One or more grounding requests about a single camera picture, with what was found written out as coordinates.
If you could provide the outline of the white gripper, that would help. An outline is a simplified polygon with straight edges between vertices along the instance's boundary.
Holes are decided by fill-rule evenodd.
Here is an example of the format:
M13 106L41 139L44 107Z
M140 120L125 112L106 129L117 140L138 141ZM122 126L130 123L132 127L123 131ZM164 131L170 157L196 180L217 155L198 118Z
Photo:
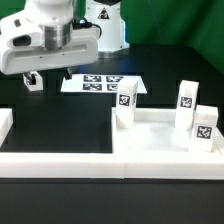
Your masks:
M75 74L75 65L93 63L98 58L97 27L71 30L71 40L54 50L45 47L43 30L30 23L23 11L0 20L0 71L6 75L24 73L28 87L37 86L35 72L66 69L65 79Z

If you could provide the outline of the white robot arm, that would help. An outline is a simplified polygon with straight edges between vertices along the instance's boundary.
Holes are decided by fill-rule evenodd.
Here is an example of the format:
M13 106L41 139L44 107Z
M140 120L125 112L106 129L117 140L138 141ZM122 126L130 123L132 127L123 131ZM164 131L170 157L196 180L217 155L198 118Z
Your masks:
M24 9L0 20L0 72L21 73L31 91L43 88L40 72L91 64L128 49L121 0L87 0L86 17L77 0L26 0Z

